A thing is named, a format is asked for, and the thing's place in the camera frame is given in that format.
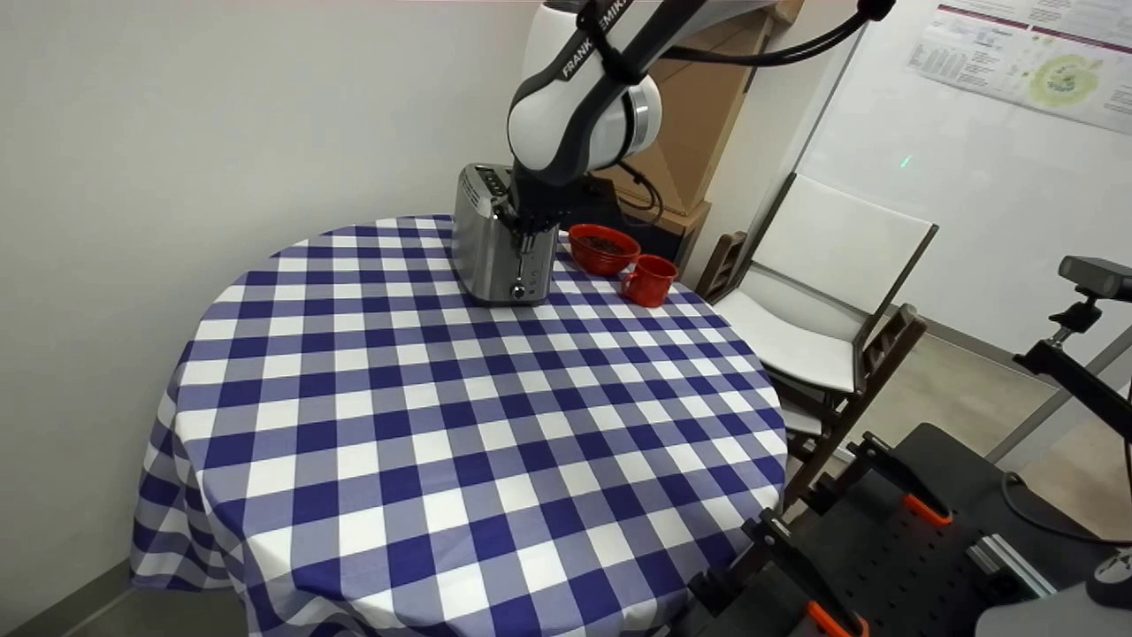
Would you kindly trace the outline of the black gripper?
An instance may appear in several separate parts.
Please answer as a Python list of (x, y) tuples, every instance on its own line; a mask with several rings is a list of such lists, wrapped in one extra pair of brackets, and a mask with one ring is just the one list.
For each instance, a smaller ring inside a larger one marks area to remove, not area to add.
[(540, 233), (563, 223), (565, 189), (514, 168), (517, 230)]

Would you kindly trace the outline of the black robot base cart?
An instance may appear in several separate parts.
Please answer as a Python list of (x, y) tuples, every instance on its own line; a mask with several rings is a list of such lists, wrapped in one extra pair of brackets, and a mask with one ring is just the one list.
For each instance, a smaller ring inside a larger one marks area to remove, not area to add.
[(954, 514), (929, 527), (877, 471), (822, 475), (779, 518), (875, 637), (1132, 637), (1128, 544), (936, 426), (892, 445)]

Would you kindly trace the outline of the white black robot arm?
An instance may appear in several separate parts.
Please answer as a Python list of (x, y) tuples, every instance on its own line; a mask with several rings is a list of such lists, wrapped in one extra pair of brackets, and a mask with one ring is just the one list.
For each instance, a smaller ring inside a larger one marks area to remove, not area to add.
[(557, 223), (563, 190), (626, 154), (600, 149), (600, 118), (641, 85), (679, 41), (770, 7), (774, 0), (536, 0), (521, 85), (507, 110), (514, 228)]

